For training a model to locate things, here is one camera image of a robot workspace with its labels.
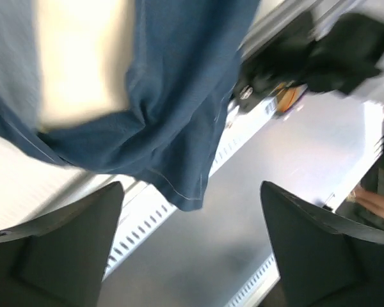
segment blue fabric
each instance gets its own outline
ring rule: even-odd
[[[201,208],[258,4],[136,0],[131,110],[40,134],[0,99],[0,136],[41,161],[131,175],[181,210]]]

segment white fabric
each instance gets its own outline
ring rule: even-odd
[[[43,130],[129,108],[134,0],[36,0]]]

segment blue garment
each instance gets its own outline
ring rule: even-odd
[[[131,110],[42,134],[0,96],[0,136],[41,161],[134,176],[181,210],[201,208],[258,4],[136,0]]]

